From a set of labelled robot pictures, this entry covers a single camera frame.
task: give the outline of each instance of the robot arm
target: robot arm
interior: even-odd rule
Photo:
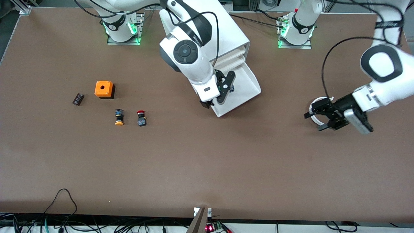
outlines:
[[[392,4],[405,12],[409,0],[391,2],[378,0],[375,3]],[[337,130],[351,123],[362,134],[373,131],[366,113],[396,100],[414,95],[414,56],[399,49],[400,21],[398,10],[387,6],[375,6],[379,13],[375,38],[372,46],[361,57],[361,69],[371,77],[372,82],[354,90],[353,93],[331,103],[325,98],[312,104],[312,110],[305,118],[315,114],[325,115],[329,122],[319,130]]]
[[[106,32],[116,42],[126,42],[137,33],[131,30],[137,19],[133,11],[160,3],[159,0],[76,0],[76,2],[93,7],[99,16],[104,17],[102,21]]]
[[[180,20],[178,24],[173,22],[176,27],[161,41],[161,57],[175,71],[188,78],[202,106],[209,108],[214,98],[217,98],[217,103],[223,104],[231,89],[234,72],[229,72],[228,77],[224,78],[219,70],[213,69],[201,49],[211,40],[212,25],[182,0],[161,0],[161,6]]]

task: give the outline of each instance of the orange box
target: orange box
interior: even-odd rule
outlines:
[[[113,99],[115,96],[115,85],[111,81],[97,81],[95,95],[101,99]]]

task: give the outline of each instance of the mounting plate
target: mounting plate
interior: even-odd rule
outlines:
[[[276,25],[281,25],[281,26],[286,26],[285,22],[279,22],[276,20]],[[282,33],[284,29],[281,28],[277,28],[277,43],[278,43],[278,48],[280,49],[312,49],[311,46],[311,39],[308,39],[308,41],[302,45],[293,45],[289,42],[286,41],[285,38],[283,38],[282,36],[280,36],[280,34]]]

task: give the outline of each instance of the brown tabletop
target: brown tabletop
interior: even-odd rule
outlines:
[[[159,56],[157,12],[140,46],[106,45],[99,19],[77,8],[22,16],[0,66],[0,211],[43,212],[64,187],[80,214],[191,217],[207,206],[220,218],[414,222],[412,97],[370,113],[366,136],[352,126],[318,132],[303,118],[324,95],[328,49],[372,36],[375,16],[321,15],[312,50],[278,49],[275,28],[235,21],[262,93],[217,118]],[[359,68],[370,44],[333,51],[331,95],[370,81]],[[114,100],[94,96],[97,80],[115,83]],[[62,194],[50,211],[73,206]]]

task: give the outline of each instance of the white ring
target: white ring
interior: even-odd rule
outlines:
[[[309,113],[311,114],[311,113],[313,113],[312,112],[312,104],[313,103],[315,103],[316,101],[319,101],[319,100],[322,100],[322,99],[324,99],[324,98],[327,98],[326,96],[323,96],[323,97],[319,97],[319,98],[316,98],[310,105],[309,105]],[[310,117],[311,119],[312,119],[312,121],[313,122],[315,122],[317,125],[324,125],[325,123],[323,123],[322,121],[320,121],[320,120],[318,120],[317,118],[316,118],[316,115],[313,115],[313,116],[311,116]]]

